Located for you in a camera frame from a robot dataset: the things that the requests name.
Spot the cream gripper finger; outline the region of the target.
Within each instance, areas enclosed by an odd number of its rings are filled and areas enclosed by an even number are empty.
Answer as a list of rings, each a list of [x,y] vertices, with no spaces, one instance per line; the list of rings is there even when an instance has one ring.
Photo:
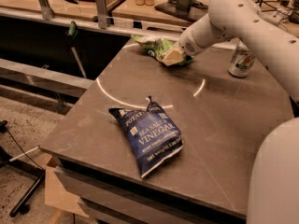
[[[170,66],[176,63],[180,63],[184,60],[183,52],[179,49],[169,50],[163,57],[162,63],[166,66]]]

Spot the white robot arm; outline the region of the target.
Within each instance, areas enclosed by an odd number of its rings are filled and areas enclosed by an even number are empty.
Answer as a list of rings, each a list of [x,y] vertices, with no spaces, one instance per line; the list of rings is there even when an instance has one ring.
[[[175,43],[178,54],[195,56],[239,38],[299,102],[299,39],[265,21],[250,0],[210,0],[207,14]],[[266,136],[253,165],[247,224],[299,224],[299,118]]]

